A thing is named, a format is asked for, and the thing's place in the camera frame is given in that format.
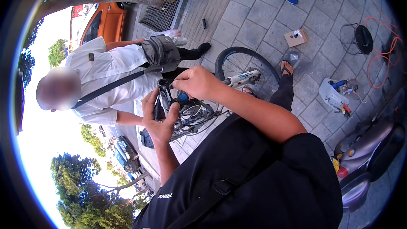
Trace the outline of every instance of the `white shirt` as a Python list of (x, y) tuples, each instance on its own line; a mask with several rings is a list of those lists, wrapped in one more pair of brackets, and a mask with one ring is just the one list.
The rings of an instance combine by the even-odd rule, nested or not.
[[(93, 61), (89, 60), (89, 53), (93, 53)], [(128, 45), (107, 52), (105, 41), (100, 36), (72, 52), (66, 59), (65, 66), (79, 74), (83, 97), (118, 79), (144, 70), (145, 68), (139, 66), (146, 62), (147, 58), (140, 46)], [(117, 111), (111, 106), (143, 99), (155, 89), (161, 78), (160, 73), (144, 74), (73, 109), (74, 114), (82, 122), (114, 126)]]

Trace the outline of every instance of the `black shoe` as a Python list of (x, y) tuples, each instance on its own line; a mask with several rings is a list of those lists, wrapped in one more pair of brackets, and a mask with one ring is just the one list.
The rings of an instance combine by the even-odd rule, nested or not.
[(198, 51), (200, 54), (204, 54), (204, 53), (207, 52), (210, 48), (211, 48), (210, 43), (203, 43), (203, 44), (201, 44), (201, 45), (197, 48), (197, 51)]

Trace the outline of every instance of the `sky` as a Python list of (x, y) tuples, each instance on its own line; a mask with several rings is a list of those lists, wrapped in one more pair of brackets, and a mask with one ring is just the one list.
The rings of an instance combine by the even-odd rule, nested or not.
[[(102, 171), (94, 180), (103, 185), (116, 186), (118, 178), (106, 169), (106, 163), (98, 157), (93, 147), (85, 143), (80, 134), (81, 125), (71, 110), (52, 113), (42, 110), (35, 99), (39, 80), (47, 75), (48, 48), (58, 39), (69, 40), (71, 8), (50, 14), (44, 18), (37, 38), (31, 47), (35, 66), (31, 82), (26, 88), (23, 131), (18, 136), (21, 159), (28, 179), (44, 210), (58, 228), (67, 228), (56, 209), (59, 196), (51, 178), (51, 159), (67, 152), (71, 155), (98, 158)], [(122, 197), (132, 197), (134, 189), (120, 191)]]

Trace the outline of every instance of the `hand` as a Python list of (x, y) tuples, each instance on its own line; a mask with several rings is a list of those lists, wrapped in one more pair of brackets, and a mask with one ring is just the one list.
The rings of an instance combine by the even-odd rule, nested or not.
[(195, 66), (178, 75), (173, 87), (185, 91), (190, 98), (216, 101), (216, 94), (227, 85), (218, 80), (203, 66)]
[(151, 91), (142, 101), (143, 125), (150, 134), (155, 148), (166, 147), (174, 132), (174, 124), (178, 120), (180, 105), (173, 103), (168, 112), (167, 118), (160, 123), (154, 120), (154, 104), (158, 96), (158, 88)]

